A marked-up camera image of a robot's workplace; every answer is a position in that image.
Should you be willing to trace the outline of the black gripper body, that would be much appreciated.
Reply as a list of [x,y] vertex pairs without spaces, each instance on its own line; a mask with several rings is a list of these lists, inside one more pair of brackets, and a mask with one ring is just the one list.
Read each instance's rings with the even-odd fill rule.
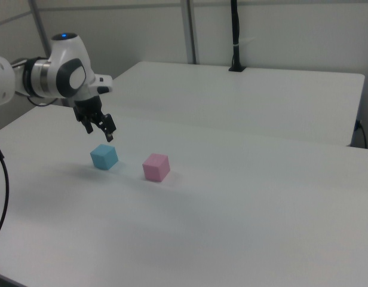
[[87,100],[74,101],[73,111],[78,122],[102,122],[102,101],[100,96],[94,96]]

